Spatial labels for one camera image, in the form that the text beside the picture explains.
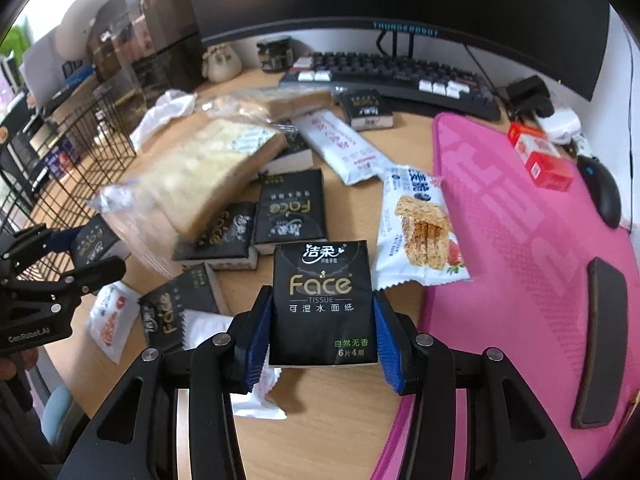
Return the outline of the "person's left hand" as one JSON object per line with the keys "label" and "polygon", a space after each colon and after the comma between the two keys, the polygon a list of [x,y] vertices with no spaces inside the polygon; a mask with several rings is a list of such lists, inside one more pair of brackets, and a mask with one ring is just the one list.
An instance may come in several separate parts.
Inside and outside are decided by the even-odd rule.
{"label": "person's left hand", "polygon": [[14,356],[2,356],[0,358],[0,380],[6,382],[12,379],[19,370],[32,370],[37,365],[38,359],[37,348],[22,351]]}

